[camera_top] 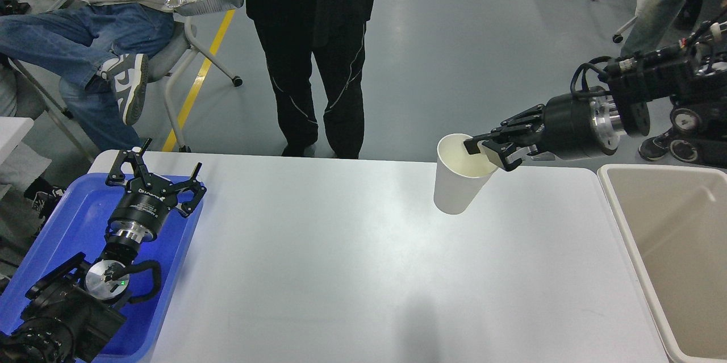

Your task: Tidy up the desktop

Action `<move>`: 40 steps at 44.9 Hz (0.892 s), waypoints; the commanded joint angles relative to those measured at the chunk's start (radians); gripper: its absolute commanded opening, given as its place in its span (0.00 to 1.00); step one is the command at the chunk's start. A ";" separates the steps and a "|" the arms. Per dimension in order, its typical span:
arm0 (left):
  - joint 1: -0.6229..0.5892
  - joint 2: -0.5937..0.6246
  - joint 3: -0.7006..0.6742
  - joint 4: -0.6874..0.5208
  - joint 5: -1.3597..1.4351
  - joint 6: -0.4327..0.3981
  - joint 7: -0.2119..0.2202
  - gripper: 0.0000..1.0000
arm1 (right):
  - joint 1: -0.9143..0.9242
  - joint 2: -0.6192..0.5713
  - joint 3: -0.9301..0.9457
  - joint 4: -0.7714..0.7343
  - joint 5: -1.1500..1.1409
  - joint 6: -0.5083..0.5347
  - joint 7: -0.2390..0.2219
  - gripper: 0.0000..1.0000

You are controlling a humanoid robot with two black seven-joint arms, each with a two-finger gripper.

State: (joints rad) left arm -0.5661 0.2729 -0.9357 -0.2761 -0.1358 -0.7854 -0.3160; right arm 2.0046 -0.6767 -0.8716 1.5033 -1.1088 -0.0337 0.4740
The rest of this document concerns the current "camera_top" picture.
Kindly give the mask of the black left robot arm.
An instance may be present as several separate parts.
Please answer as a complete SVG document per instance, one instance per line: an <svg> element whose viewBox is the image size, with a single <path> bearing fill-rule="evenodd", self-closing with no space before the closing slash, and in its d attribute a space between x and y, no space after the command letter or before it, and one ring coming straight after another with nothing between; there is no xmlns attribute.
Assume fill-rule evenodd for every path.
<svg viewBox="0 0 727 363"><path fill-rule="evenodd" d="M207 188L145 148L74 181L2 293L3 362L135 362L150 350Z"/></svg>

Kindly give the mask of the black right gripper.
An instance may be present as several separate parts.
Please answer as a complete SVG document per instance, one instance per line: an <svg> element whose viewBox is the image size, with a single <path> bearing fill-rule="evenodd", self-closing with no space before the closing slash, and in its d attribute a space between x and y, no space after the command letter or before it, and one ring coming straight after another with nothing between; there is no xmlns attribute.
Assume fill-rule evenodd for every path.
<svg viewBox="0 0 727 363"><path fill-rule="evenodd" d="M625 134L613 97L575 99L566 94L502 120L463 145L470 155L483 153L492 164L511 172L540 152L563 160L611 156Z"/></svg>

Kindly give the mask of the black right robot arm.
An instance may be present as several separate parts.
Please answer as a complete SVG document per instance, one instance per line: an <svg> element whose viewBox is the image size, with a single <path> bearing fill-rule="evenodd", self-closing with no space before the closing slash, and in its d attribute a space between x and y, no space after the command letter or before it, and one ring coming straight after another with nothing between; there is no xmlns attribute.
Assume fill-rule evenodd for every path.
<svg viewBox="0 0 727 363"><path fill-rule="evenodd" d="M725 168L724 42L725 23L704 22L662 49L596 57L579 65L568 94L502 120L463 146L506 171L544 153L563 160L610 156L624 133L649 133L647 104L667 98L671 127L647 140L641 156L657 160L669 153L682 162Z"/></svg>

